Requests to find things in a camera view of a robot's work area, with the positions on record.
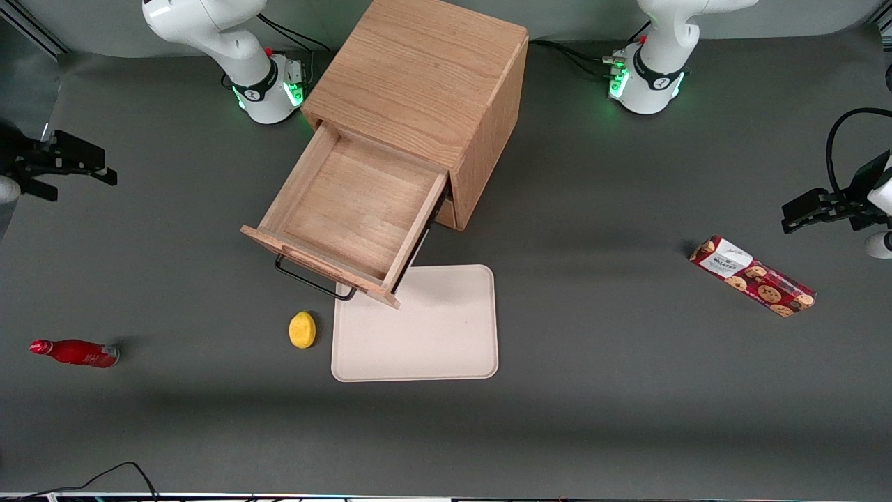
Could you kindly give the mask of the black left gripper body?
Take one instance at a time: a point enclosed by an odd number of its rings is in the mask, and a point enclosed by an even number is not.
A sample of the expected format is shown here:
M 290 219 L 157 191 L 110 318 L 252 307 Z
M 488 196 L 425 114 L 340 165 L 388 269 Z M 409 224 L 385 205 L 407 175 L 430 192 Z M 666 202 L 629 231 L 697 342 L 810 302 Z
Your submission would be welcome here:
M 891 229 L 890 203 L 872 202 L 870 194 L 876 196 L 880 190 L 890 188 L 890 153 L 883 152 L 872 161 L 857 169 L 850 185 L 841 188 L 834 169 L 831 170 L 831 187 L 838 201 L 833 205 L 831 221 L 847 220 L 854 231 L 861 231 L 872 225 Z

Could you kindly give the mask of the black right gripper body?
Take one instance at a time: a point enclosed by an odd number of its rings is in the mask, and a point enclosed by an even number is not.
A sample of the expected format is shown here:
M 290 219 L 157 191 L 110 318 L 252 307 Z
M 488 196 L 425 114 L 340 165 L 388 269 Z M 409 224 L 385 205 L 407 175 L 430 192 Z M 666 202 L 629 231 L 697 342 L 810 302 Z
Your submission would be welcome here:
M 61 160 L 42 150 L 38 142 L 19 130 L 1 131 L 2 203 L 15 202 L 22 195 L 31 195 L 54 202 L 58 190 L 39 181 L 47 174 L 64 175 Z

